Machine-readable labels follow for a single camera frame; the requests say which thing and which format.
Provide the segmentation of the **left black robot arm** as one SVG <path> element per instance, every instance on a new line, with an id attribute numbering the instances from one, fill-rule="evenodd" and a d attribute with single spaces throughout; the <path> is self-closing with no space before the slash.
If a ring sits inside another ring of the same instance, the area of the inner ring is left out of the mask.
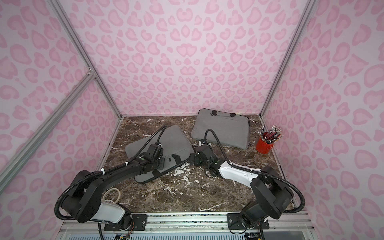
<path id="1" fill-rule="evenodd" d="M 103 192 L 128 178 L 157 169 L 164 160 L 163 153 L 160 144 L 151 144 L 146 152 L 117 167 L 93 173 L 81 171 L 57 200 L 56 217 L 78 223 L 110 222 L 127 228 L 130 211 L 121 205 L 103 202 Z"/>

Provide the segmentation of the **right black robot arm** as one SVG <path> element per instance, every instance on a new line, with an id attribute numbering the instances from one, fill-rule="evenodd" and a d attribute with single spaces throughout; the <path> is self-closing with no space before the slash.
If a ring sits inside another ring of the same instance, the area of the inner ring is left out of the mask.
<path id="1" fill-rule="evenodd" d="M 213 177 L 233 180 L 252 189 L 256 199 L 240 212 L 240 222 L 248 229 L 254 228 L 266 217 L 279 219 L 294 196 L 289 185 L 279 180 L 273 168 L 254 170 L 218 158 L 208 145 L 201 145 L 194 154 L 190 154 L 189 163 L 203 167 Z"/>

